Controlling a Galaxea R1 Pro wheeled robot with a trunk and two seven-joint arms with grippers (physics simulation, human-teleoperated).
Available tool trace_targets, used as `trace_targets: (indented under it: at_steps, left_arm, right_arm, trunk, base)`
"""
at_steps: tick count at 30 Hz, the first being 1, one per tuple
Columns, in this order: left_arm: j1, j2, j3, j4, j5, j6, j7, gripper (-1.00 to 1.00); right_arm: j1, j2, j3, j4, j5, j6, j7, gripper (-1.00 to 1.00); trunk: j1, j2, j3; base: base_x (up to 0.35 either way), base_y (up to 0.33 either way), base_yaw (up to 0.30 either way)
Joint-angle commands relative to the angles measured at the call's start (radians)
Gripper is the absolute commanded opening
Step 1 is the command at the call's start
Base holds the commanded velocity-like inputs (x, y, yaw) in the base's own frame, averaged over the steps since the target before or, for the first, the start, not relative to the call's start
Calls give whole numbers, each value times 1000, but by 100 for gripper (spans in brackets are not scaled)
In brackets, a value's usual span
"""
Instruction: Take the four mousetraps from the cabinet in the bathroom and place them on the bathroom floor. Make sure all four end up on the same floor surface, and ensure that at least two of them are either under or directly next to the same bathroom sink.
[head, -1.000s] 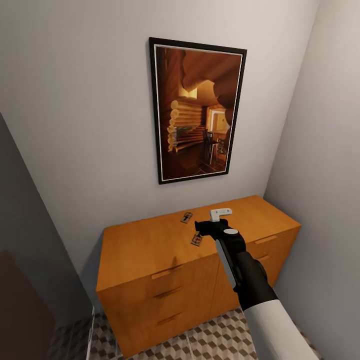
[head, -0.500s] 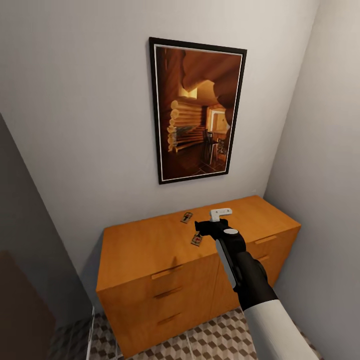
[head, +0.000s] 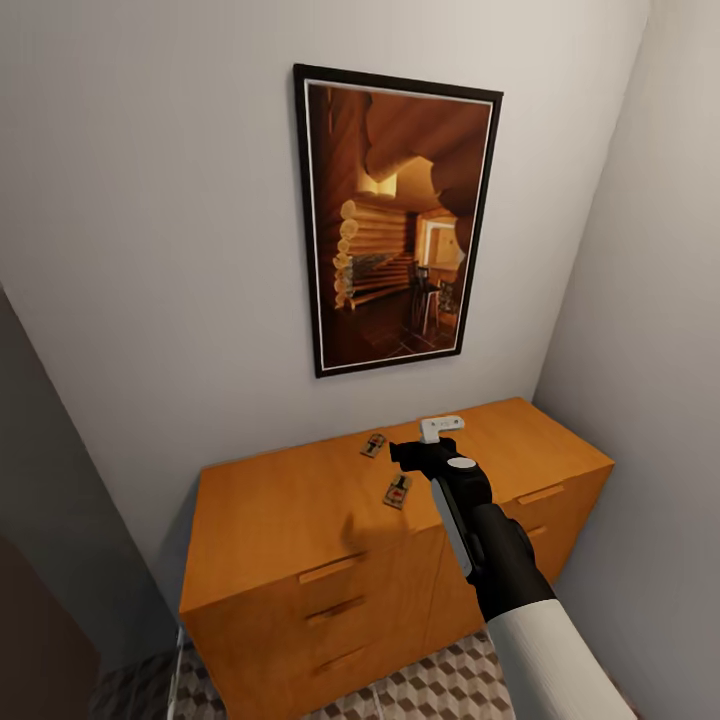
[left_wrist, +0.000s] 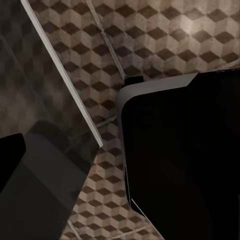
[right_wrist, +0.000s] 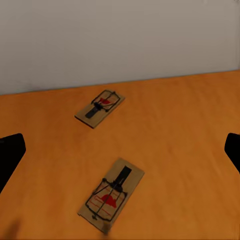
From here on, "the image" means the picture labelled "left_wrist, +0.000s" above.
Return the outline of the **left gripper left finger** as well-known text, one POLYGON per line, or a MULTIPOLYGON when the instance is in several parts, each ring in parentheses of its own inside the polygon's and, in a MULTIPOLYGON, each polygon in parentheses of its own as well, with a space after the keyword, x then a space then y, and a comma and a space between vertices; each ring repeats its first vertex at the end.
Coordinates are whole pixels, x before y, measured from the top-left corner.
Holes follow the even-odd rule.
POLYGON ((26 152, 22 133, 0 138, 0 193, 26 152))

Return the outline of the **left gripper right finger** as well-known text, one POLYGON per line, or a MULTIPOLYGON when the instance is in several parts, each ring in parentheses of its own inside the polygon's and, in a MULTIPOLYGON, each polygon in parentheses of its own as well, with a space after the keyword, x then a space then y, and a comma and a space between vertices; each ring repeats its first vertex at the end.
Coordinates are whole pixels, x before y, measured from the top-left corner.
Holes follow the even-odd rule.
POLYGON ((240 172, 240 135, 230 132, 226 138, 224 151, 240 172))

